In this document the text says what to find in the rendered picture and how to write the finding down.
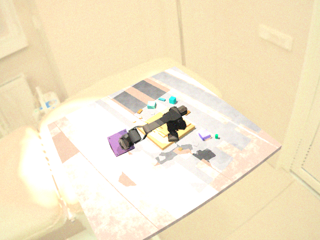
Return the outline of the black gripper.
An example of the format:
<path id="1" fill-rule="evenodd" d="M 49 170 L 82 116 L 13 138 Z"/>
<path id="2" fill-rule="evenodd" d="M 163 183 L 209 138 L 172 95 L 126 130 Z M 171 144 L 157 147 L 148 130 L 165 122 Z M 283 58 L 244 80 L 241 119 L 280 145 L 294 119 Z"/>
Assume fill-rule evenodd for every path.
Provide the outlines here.
<path id="1" fill-rule="evenodd" d="M 168 133 L 168 142 L 178 142 L 179 141 L 179 134 L 177 130 L 177 122 L 175 123 L 166 123 L 167 124 L 167 131 Z"/>

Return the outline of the cyan cube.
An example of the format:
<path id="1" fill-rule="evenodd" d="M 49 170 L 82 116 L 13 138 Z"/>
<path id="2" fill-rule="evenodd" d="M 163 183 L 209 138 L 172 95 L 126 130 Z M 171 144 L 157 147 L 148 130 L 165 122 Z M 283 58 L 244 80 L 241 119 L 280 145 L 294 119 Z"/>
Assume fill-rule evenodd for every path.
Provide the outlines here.
<path id="1" fill-rule="evenodd" d="M 176 100 L 176 97 L 171 96 L 171 97 L 169 98 L 169 103 L 170 103 L 170 104 L 175 104 L 176 101 L 177 101 L 177 100 Z"/>

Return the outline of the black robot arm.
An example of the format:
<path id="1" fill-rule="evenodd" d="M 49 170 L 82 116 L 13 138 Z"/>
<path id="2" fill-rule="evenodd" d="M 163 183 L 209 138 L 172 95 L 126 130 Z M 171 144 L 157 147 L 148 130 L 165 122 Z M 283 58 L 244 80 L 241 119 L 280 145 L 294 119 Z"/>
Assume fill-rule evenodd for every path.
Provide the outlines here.
<path id="1" fill-rule="evenodd" d="M 147 123 L 143 126 L 138 125 L 135 126 L 133 128 L 131 128 L 130 130 L 128 130 L 128 132 L 124 135 L 122 135 L 118 142 L 119 145 L 121 147 L 121 149 L 128 149 L 129 147 L 133 146 L 134 144 L 137 144 L 141 141 L 143 141 L 147 135 L 149 133 L 152 132 L 152 130 L 166 124 L 173 124 L 176 122 L 177 127 L 176 127 L 176 131 L 179 130 L 185 130 L 187 127 L 187 124 L 185 122 L 185 120 L 183 120 L 184 115 L 186 115 L 188 113 L 188 109 L 187 107 L 185 107 L 184 105 L 180 106 L 180 107 L 176 107 L 173 106 L 169 109 L 169 111 L 167 113 L 164 113 L 163 116 L 151 123 Z M 138 130 L 136 128 L 143 128 L 145 135 L 143 138 L 141 138 Z"/>

